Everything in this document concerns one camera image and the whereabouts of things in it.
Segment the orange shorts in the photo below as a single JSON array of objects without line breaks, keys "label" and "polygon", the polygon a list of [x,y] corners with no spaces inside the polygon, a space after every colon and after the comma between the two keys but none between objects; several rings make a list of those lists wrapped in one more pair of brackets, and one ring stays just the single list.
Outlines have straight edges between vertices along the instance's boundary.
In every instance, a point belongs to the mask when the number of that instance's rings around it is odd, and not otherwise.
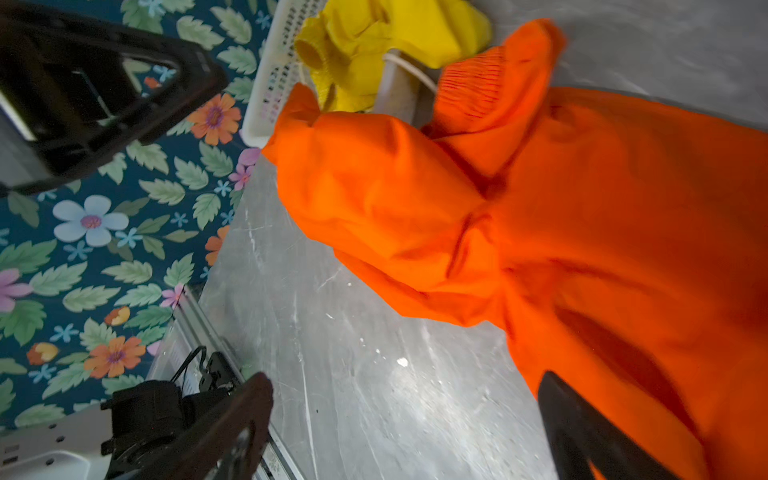
[{"label": "orange shorts", "polygon": [[682,479],[767,475],[767,136],[554,88],[548,19],[447,67],[431,122],[295,87],[264,149],[311,239],[407,317],[504,330]]}]

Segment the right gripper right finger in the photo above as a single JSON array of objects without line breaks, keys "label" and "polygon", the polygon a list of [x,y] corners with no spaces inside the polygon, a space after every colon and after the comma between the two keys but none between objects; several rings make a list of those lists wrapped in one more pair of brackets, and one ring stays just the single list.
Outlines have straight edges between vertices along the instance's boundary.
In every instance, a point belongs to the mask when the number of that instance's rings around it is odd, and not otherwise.
[{"label": "right gripper right finger", "polygon": [[560,479],[675,477],[554,372],[543,375],[537,403]]}]

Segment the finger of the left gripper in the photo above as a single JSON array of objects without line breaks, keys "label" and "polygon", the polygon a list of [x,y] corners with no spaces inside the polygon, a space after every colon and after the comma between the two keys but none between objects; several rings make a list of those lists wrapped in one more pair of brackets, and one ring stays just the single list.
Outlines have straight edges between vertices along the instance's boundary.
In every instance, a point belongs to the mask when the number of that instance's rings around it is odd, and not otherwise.
[{"label": "finger of the left gripper", "polygon": [[130,143],[165,134],[227,83],[196,43],[2,2],[2,197],[87,177]]}]

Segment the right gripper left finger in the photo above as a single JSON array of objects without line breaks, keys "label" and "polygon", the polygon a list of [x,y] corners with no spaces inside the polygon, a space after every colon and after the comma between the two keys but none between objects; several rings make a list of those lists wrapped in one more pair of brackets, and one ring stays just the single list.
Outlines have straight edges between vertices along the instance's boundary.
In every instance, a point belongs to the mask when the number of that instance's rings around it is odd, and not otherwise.
[{"label": "right gripper left finger", "polygon": [[262,372],[141,467],[132,479],[251,479],[269,436],[273,385]]}]

